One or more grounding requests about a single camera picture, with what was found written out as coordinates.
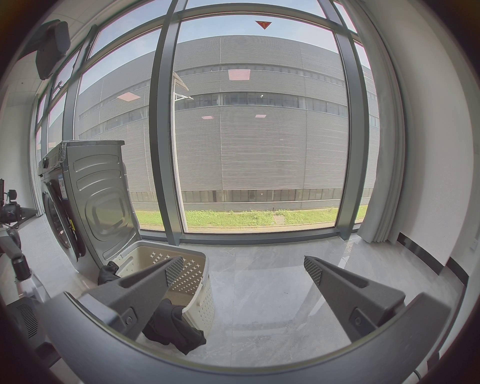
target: laundry basket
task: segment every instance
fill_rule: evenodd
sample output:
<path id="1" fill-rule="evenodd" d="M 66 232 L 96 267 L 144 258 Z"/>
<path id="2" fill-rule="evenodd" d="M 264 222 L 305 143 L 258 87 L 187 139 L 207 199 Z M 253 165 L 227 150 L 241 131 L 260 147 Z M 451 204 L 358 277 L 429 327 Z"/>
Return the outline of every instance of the laundry basket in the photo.
<path id="1" fill-rule="evenodd" d="M 121 252 L 113 261 L 119 266 L 117 275 L 125 277 L 152 264 L 174 256 L 182 256 L 183 270 L 168 289 L 165 298 L 182 305 L 183 318 L 207 337 L 212 328 L 215 306 L 208 274 L 208 260 L 197 251 L 141 240 Z"/>

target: green grass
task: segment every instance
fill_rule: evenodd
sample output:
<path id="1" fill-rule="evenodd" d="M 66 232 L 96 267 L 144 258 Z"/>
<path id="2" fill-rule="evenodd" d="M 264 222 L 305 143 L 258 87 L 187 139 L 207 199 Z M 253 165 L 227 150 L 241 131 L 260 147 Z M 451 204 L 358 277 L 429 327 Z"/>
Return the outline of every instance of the green grass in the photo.
<path id="1" fill-rule="evenodd" d="M 357 220 L 365 217 L 367 206 L 362 205 Z M 160 212 L 135 211 L 140 224 L 162 226 Z M 325 223 L 336 220 L 338 208 L 309 209 L 302 211 L 278 210 L 275 215 L 283 216 L 286 225 Z M 186 211 L 187 223 L 192 227 L 258 227 L 275 225 L 272 211 L 220 212 Z"/>
<path id="2" fill-rule="evenodd" d="M 355 220 L 355 222 L 357 222 L 360 219 L 363 219 L 365 217 L 365 213 L 367 212 L 367 207 L 368 207 L 368 205 L 361 205 L 359 207 L 359 211 L 357 213 L 357 219 Z"/>
<path id="3" fill-rule="evenodd" d="M 192 227 L 258 227 L 272 225 L 273 212 L 218 212 L 186 211 L 187 223 Z"/>
<path id="4" fill-rule="evenodd" d="M 276 213 L 285 217 L 285 224 L 311 224 L 335 221 L 338 208 L 309 209 L 303 211 L 280 210 Z"/>

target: washing machine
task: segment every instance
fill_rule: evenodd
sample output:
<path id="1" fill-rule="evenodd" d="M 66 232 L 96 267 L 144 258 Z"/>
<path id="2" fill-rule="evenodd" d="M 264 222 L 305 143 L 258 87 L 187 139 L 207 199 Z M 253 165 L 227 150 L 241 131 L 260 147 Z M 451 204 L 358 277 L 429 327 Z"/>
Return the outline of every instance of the washing machine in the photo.
<path id="1" fill-rule="evenodd" d="M 91 255 L 100 268 L 141 240 L 121 156 L 124 144 L 63 141 L 38 165 L 48 222 L 74 266 Z"/>

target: street lamp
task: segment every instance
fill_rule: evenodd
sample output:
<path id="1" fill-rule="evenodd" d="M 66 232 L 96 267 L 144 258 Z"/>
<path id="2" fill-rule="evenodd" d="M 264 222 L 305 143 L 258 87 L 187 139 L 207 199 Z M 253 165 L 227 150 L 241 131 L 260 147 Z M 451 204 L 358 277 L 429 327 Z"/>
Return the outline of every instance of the street lamp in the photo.
<path id="1" fill-rule="evenodd" d="M 192 97 L 190 96 L 184 96 L 181 95 L 177 92 L 175 92 L 175 87 L 178 84 L 182 88 L 188 91 L 187 85 L 183 82 L 183 80 L 178 76 L 175 72 L 173 73 L 173 86 L 172 86 L 172 121 L 171 121 L 171 126 L 172 126 L 172 154 L 173 154 L 173 170 L 175 172 L 175 184 L 177 186 L 177 195 L 180 196 L 179 198 L 179 206 L 180 206 L 180 215 L 183 221 L 183 226 L 185 232 L 188 232 L 188 226 L 187 226 L 187 219 L 185 217 L 185 209 L 183 208 L 183 198 L 181 196 L 181 187 L 180 187 L 180 176 L 179 176 L 179 169 L 178 169 L 178 162 L 177 162 L 177 141 L 175 139 L 175 102 L 180 101 L 180 100 L 193 100 Z"/>

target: gray building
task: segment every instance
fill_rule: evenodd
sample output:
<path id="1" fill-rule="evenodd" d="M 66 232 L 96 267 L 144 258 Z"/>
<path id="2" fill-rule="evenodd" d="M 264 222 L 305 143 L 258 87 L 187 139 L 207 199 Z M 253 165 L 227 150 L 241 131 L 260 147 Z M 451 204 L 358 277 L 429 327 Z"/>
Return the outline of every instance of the gray building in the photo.
<path id="1" fill-rule="evenodd" d="M 122 139 L 133 205 L 158 210 L 148 139 L 154 53 L 79 94 L 76 139 Z M 345 179 L 348 107 L 339 55 L 298 41 L 216 36 L 179 43 L 175 133 L 185 209 L 338 206 Z M 372 74 L 370 148 L 362 204 L 375 182 L 379 120 Z"/>

